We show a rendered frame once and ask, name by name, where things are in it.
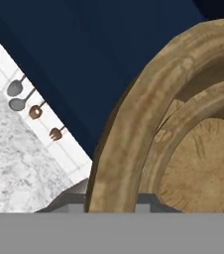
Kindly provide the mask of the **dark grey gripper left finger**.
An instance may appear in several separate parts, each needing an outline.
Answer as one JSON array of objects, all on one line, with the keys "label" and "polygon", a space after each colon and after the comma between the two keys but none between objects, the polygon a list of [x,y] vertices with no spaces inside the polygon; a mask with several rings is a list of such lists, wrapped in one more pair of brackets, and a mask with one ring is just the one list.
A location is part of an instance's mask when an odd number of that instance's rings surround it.
[{"label": "dark grey gripper left finger", "polygon": [[61,192],[48,206],[37,210],[37,213],[84,212],[88,178]]}]

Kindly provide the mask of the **small wooden bowl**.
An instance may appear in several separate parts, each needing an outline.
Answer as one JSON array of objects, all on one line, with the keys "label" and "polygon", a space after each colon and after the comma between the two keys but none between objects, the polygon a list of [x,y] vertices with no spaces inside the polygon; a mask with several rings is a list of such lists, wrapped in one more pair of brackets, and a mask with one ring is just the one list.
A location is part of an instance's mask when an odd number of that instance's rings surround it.
[{"label": "small wooden bowl", "polygon": [[172,102],[140,192],[182,212],[224,213],[224,81],[184,90]]}]

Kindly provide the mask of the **brown wooden hanging spoon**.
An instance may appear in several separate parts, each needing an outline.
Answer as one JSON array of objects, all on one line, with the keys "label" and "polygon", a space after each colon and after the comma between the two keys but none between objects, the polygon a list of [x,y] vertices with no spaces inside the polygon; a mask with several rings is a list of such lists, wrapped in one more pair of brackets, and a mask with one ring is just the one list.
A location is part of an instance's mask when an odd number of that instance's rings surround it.
[{"label": "brown wooden hanging spoon", "polygon": [[40,118],[43,114],[42,107],[46,102],[43,101],[40,105],[33,105],[30,110],[29,110],[29,116],[33,119],[36,120]]}]

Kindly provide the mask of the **dark blue cabinet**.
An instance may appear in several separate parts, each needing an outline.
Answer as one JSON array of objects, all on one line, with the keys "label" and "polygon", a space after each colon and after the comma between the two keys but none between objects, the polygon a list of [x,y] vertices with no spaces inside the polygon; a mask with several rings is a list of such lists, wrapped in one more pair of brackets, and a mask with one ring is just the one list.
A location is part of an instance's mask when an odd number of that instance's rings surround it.
[{"label": "dark blue cabinet", "polygon": [[152,57],[224,0],[0,0],[0,43],[92,154],[117,100]]}]

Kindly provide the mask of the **large wooden bowl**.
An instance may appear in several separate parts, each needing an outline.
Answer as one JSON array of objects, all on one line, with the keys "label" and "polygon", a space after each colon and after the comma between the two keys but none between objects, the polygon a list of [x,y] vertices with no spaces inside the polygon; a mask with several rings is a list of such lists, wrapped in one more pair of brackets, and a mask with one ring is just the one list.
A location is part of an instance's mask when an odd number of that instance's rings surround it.
[{"label": "large wooden bowl", "polygon": [[117,102],[93,158],[87,212],[133,212],[156,131],[182,88],[224,62],[224,19],[202,22],[169,41]]}]

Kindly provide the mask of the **grey hanging spoon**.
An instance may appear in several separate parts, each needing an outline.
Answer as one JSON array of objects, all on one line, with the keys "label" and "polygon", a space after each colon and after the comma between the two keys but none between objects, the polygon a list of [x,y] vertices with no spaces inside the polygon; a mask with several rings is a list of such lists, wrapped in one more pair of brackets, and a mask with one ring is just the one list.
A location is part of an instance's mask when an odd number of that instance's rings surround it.
[{"label": "grey hanging spoon", "polygon": [[33,88],[30,93],[23,99],[12,98],[9,100],[9,107],[14,111],[22,111],[26,107],[26,102],[36,90]]},{"label": "grey hanging spoon", "polygon": [[23,75],[20,79],[14,79],[7,88],[7,95],[11,97],[19,95],[23,91],[22,82],[25,78],[26,76]]}]

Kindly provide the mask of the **brown wooden hanging fork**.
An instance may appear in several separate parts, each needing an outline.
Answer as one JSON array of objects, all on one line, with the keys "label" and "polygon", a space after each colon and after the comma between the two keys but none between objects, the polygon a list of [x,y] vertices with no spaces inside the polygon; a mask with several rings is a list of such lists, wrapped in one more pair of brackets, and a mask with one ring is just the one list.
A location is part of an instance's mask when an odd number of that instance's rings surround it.
[{"label": "brown wooden hanging fork", "polygon": [[62,130],[64,129],[64,126],[62,126],[60,129],[53,128],[49,134],[51,139],[53,141],[57,141],[62,138]]}]

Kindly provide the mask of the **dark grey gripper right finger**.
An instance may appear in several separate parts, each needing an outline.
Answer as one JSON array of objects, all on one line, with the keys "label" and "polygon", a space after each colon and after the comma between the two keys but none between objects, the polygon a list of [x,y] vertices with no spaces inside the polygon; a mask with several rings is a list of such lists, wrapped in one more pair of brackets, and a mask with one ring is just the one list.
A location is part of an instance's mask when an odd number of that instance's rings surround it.
[{"label": "dark grey gripper right finger", "polygon": [[161,204],[157,196],[153,193],[140,193],[136,203],[137,212],[177,212],[177,209],[166,204]]}]

